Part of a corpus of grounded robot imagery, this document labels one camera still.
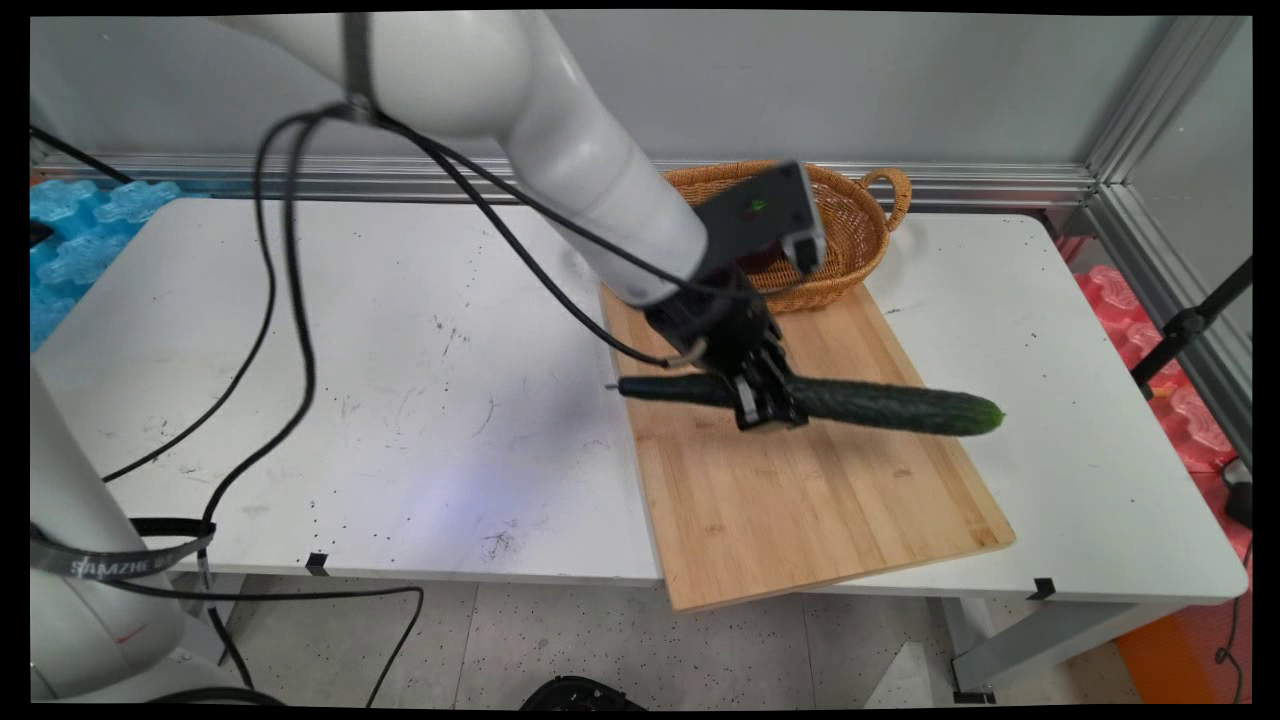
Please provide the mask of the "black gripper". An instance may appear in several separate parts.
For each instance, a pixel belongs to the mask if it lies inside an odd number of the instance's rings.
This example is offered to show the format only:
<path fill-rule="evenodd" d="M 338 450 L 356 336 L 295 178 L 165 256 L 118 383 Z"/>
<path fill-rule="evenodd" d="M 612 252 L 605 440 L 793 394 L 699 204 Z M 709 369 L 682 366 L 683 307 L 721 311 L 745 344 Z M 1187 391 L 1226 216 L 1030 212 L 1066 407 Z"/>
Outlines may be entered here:
<path fill-rule="evenodd" d="M 733 378 L 741 432 L 794 429 L 809 416 L 787 383 L 795 377 L 763 296 L 681 290 L 645 309 L 645 322 L 673 350 L 663 368 L 695 366 Z"/>

